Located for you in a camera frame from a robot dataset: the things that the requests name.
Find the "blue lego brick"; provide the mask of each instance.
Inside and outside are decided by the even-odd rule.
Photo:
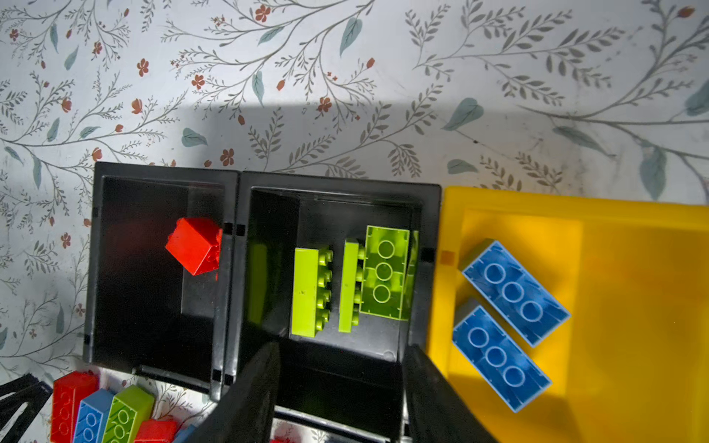
[[[101,443],[111,410],[113,394],[99,389],[79,404],[74,443]]]
[[[487,239],[465,263],[465,278],[532,347],[571,317],[499,241]]]
[[[185,443],[187,438],[192,435],[192,432],[194,432],[195,429],[197,429],[197,426],[189,425],[188,427],[179,431],[177,435],[175,435],[175,439],[172,440],[172,443]]]
[[[475,300],[459,308],[456,317],[453,344],[513,412],[519,412],[552,385]]]

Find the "blue-green leaf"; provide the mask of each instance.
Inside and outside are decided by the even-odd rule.
[[[49,127],[49,131],[47,131],[47,141],[48,142],[53,142],[55,138],[57,138],[57,131],[59,130],[59,117],[57,117],[56,120],[52,122],[52,125]]]
[[[261,38],[259,39],[258,44],[260,45],[261,43],[265,43],[265,42],[271,40],[273,37],[276,36],[277,33],[281,32],[282,30],[283,30],[283,26],[281,26],[280,28],[273,28],[271,30],[266,31],[264,33],[264,35],[262,35]]]
[[[572,128],[571,126],[557,126],[552,129],[552,131],[568,138],[575,145],[589,147],[609,158],[615,157],[615,154],[608,154],[605,150],[603,150],[603,148],[593,138],[591,138],[590,135],[583,133],[576,128]]]
[[[5,152],[7,152],[8,154],[10,154],[10,157],[14,158],[14,159],[17,160],[18,162],[20,162],[20,163],[22,163],[22,164],[25,164],[25,162],[23,162],[22,159],[20,158],[20,156],[17,154],[17,151],[15,151],[14,149],[12,149],[11,147],[5,146]]]
[[[89,137],[92,132],[99,129],[101,126],[87,126],[79,133],[79,139]]]
[[[478,169],[465,160],[455,159],[448,162],[448,174],[461,174],[463,172],[478,172]]]
[[[59,305],[59,313],[57,314],[57,334],[64,333],[64,308]]]
[[[190,128],[185,128],[182,131],[182,144],[185,147],[207,145],[207,139],[204,135],[200,135]]]
[[[263,73],[261,71],[258,71],[256,75],[254,75],[252,81],[251,81],[251,87],[254,90],[254,94],[256,94],[256,97],[259,99],[259,103],[261,103],[261,106],[264,105],[264,82],[263,82]]]
[[[42,184],[42,162],[37,158],[36,155],[32,156],[35,159],[35,166],[34,169],[32,169],[32,176],[35,178],[35,184],[37,185],[37,189],[39,189],[40,185]]]
[[[362,21],[352,17],[347,21],[345,32],[342,33],[342,42],[340,43],[340,57],[342,53],[357,39],[359,32],[362,30]]]
[[[694,117],[709,111],[709,80],[704,82],[701,88],[690,95],[684,106],[687,108],[687,115]]]
[[[79,53],[79,47],[77,46],[77,49],[74,50],[71,54],[69,54],[69,57],[64,61],[64,68],[68,71],[69,69],[72,68],[74,65],[74,62],[77,61],[77,54]]]
[[[52,27],[49,29],[49,39],[52,41],[52,44],[54,45],[54,50],[59,53],[59,50],[57,49],[57,43],[59,42],[59,36],[57,35],[57,24],[53,23]]]
[[[640,163],[640,179],[642,185],[645,186],[647,192],[653,200],[657,200],[666,184],[667,177],[665,176],[665,166],[667,165],[667,154],[663,149],[652,145],[649,156],[644,156],[645,159]]]
[[[470,97],[463,99],[458,107],[455,108],[453,115],[448,120],[448,124],[442,129],[456,130],[464,124],[482,117],[484,112],[485,110],[478,104],[476,99],[471,99]]]

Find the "lego stud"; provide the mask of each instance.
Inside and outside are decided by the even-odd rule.
[[[516,281],[508,281],[502,286],[502,297],[510,303],[517,303],[525,296],[525,289]]]
[[[522,315],[522,318],[528,322],[537,322],[540,318],[542,318],[542,315],[544,315],[544,310],[536,301],[526,301],[522,303],[520,314]]]
[[[376,268],[374,269],[374,272],[376,273],[376,277],[379,280],[388,281],[391,278],[391,275],[393,274],[393,269],[391,268],[391,265],[389,263],[382,262],[380,264],[377,264]]]
[[[502,280],[505,279],[505,268],[503,268],[497,263],[490,263],[485,267],[483,275],[485,276],[485,280],[487,280],[488,283],[502,283]]]
[[[379,247],[377,253],[383,259],[390,259],[394,255],[394,243],[388,240],[382,240],[379,242]]]
[[[318,255],[318,263],[320,263],[323,266],[330,263],[332,260],[333,260],[333,252],[330,251],[329,249],[321,252]]]
[[[374,287],[372,295],[374,296],[374,300],[380,303],[386,303],[391,297],[391,291],[385,285],[380,284]]]
[[[485,329],[474,327],[468,332],[468,341],[475,347],[485,347],[490,341],[490,336]]]
[[[490,366],[499,368],[507,362],[507,354],[499,346],[490,346],[488,350],[485,351],[485,360]]]
[[[502,371],[502,378],[508,385],[513,388],[522,386],[525,382],[525,373],[522,369],[516,366],[508,366]]]

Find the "lego brick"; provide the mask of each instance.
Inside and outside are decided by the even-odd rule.
[[[362,306],[359,311],[404,320],[403,280],[409,231],[367,226]]]
[[[222,230],[210,218],[180,218],[167,238],[167,249],[192,275],[219,267]]]
[[[533,347],[571,317],[497,240],[485,240],[463,264],[465,278]]]
[[[74,371],[54,382],[52,443],[72,443],[82,400],[99,389],[99,376]]]
[[[418,231],[411,232],[411,248],[408,253],[408,266],[403,278],[403,303],[401,319],[408,320],[411,316],[411,303],[413,302],[413,287],[416,283],[416,269],[418,268]]]
[[[81,401],[74,443],[101,443],[108,423],[113,394],[99,389]]]
[[[146,420],[140,425],[135,443],[170,443],[177,428],[174,420]]]
[[[113,397],[103,443],[133,443],[140,425],[150,418],[155,399],[136,385]]]
[[[340,332],[351,332],[359,324],[359,305],[362,302],[364,270],[359,261],[364,260],[364,247],[358,241],[345,240],[342,258],[342,285],[340,287]]]
[[[453,344],[515,413],[552,385],[549,377],[473,299],[456,312]]]
[[[333,272],[328,264],[333,252],[328,248],[307,249],[297,247],[293,275],[293,308],[291,332],[304,337],[315,337],[330,319],[327,303],[331,292],[328,284]]]
[[[180,430],[177,435],[175,435],[175,439],[172,440],[172,443],[185,443],[187,438],[192,435],[192,432],[194,432],[195,429],[197,429],[197,426],[189,425],[188,427]]]

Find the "red flower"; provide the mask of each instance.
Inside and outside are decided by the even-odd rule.
[[[149,64],[150,63],[146,62],[144,58],[140,59],[140,61],[138,62],[138,75],[142,77],[143,74],[147,74],[147,66]]]
[[[329,97],[320,97],[320,105],[318,106],[318,111],[320,112],[328,112],[330,107],[333,104],[330,103],[330,98]]]
[[[192,80],[192,86],[197,86],[197,91],[202,89],[204,86],[204,75],[195,75],[194,80]]]
[[[679,11],[677,11],[677,16],[679,18],[687,18],[694,13],[694,8],[691,6],[685,6]]]
[[[224,150],[224,153],[219,157],[219,160],[224,166],[229,166],[234,164],[234,149]]]
[[[256,21],[266,23],[266,16],[270,13],[271,8],[267,8],[266,5],[261,5],[261,7],[256,10]]]
[[[133,107],[132,113],[139,114],[143,112],[143,100],[135,99],[130,102],[130,105]]]
[[[62,247],[64,249],[67,249],[67,246],[72,245],[72,236],[69,235],[68,232],[65,232],[63,236],[59,237],[59,239],[62,241]]]

